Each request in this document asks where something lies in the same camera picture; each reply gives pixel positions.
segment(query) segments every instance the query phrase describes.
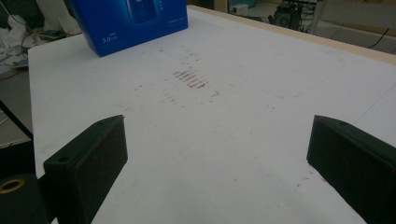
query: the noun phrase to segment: white table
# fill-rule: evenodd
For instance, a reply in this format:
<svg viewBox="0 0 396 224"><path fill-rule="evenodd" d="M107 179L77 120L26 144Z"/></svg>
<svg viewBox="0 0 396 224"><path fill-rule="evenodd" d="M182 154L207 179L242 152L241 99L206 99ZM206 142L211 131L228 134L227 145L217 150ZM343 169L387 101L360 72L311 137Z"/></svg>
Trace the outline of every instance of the white table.
<svg viewBox="0 0 396 224"><path fill-rule="evenodd" d="M38 175L122 114L129 160L93 223L364 223L305 156L316 114L396 146L394 56L198 7L189 20L104 58L82 35L29 51Z"/></svg>

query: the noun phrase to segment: white surface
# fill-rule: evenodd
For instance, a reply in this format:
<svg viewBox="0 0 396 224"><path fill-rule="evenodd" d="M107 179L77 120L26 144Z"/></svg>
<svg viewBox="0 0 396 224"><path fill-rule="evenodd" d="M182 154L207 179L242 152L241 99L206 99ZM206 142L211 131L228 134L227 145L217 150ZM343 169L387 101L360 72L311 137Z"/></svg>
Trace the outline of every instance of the white surface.
<svg viewBox="0 0 396 224"><path fill-rule="evenodd" d="M396 66L189 9L190 28L98 58L29 51L36 164L125 116L129 160L93 223L364 223L305 159L314 115L396 146Z"/></svg>

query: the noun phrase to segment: black plastic block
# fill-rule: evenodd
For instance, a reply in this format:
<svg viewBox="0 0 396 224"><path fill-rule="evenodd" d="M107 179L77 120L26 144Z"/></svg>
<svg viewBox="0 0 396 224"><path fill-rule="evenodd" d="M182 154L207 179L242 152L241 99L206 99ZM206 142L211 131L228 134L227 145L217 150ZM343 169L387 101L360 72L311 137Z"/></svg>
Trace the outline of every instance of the black plastic block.
<svg viewBox="0 0 396 224"><path fill-rule="evenodd" d="M307 160L367 223L396 223L395 147L341 120L315 116Z"/></svg>
<svg viewBox="0 0 396 224"><path fill-rule="evenodd" d="M123 116L116 116L94 123L46 160L59 223L91 223L127 159Z"/></svg>
<svg viewBox="0 0 396 224"><path fill-rule="evenodd" d="M0 223L48 223L35 175L13 175L0 180Z"/></svg>
<svg viewBox="0 0 396 224"><path fill-rule="evenodd" d="M35 149L32 140L0 148L0 179L19 174L35 175Z"/></svg>

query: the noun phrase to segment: round hole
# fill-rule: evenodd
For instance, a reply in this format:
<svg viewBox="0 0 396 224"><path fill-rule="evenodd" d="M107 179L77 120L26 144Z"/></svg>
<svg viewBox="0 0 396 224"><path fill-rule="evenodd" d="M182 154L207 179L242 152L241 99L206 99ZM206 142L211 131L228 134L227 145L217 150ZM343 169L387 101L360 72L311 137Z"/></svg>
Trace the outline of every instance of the round hole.
<svg viewBox="0 0 396 224"><path fill-rule="evenodd" d="M0 194L10 193L24 185L24 179L8 180L0 186Z"/></svg>
<svg viewBox="0 0 396 224"><path fill-rule="evenodd" d="M68 160L69 160L68 157L61 157L61 158L59 158L58 162L66 162Z"/></svg>

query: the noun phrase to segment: blue cardboard box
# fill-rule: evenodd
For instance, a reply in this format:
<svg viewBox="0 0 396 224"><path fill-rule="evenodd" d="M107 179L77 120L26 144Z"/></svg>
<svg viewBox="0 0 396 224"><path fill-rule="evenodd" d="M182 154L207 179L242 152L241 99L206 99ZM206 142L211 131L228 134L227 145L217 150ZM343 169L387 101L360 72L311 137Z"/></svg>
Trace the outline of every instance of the blue cardboard box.
<svg viewBox="0 0 396 224"><path fill-rule="evenodd" d="M99 56L188 27L186 0L68 0Z"/></svg>

